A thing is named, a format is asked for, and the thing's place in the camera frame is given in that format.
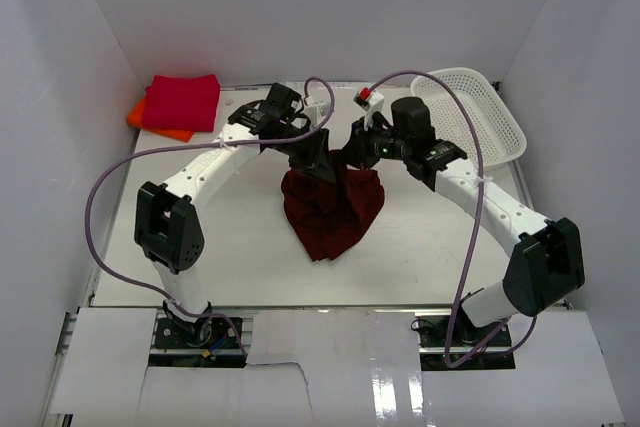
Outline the dark red t-shirt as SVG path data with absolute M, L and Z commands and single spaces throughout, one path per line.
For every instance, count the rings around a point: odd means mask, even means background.
M 334 183 L 289 170 L 281 182 L 285 216 L 311 261 L 335 260 L 355 246 L 382 210 L 378 172 L 347 166 L 330 152 Z

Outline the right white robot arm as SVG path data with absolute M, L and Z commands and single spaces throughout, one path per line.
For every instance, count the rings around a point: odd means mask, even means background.
M 355 101 L 364 115 L 352 124 L 342 150 L 347 164 L 402 162 L 413 178 L 479 222 L 509 257 L 502 280 L 461 300 L 451 321 L 459 343 L 475 345 L 489 325 L 517 314 L 535 317 L 584 285 L 577 225 L 568 218 L 551 220 L 481 177 L 460 147 L 437 137 L 420 98 L 394 101 L 390 119 L 381 112 L 383 97 L 363 90 Z

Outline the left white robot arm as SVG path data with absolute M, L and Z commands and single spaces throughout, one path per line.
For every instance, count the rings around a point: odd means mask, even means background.
M 263 100 L 238 107 L 216 144 L 162 184 L 138 191 L 134 241 L 158 272 L 163 310 L 177 334 L 192 347 L 212 338 L 213 308 L 200 288 L 196 263 L 204 251 L 202 211 L 214 194 L 266 149 L 289 159 L 292 169 L 333 182 L 329 132 L 335 100 L 315 101 L 275 83 Z

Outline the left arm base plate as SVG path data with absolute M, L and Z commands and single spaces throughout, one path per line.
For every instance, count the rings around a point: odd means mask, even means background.
M 166 303 L 156 318 L 149 365 L 173 368 L 231 368 L 246 366 L 240 345 L 250 344 L 250 322 L 242 317 L 184 320 Z

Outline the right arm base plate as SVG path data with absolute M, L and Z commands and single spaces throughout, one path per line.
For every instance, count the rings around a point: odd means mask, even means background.
M 445 362 L 446 334 L 449 315 L 424 315 L 416 317 L 410 328 L 418 336 L 420 362 L 423 372 L 448 371 Z M 498 322 L 480 329 L 466 329 L 460 321 L 456 322 L 452 334 L 450 360 L 458 361 L 470 352 L 491 331 L 499 326 Z M 491 371 L 514 370 L 516 362 L 514 355 L 508 350 L 514 345 L 509 329 L 503 326 L 501 330 L 472 358 L 457 371 Z

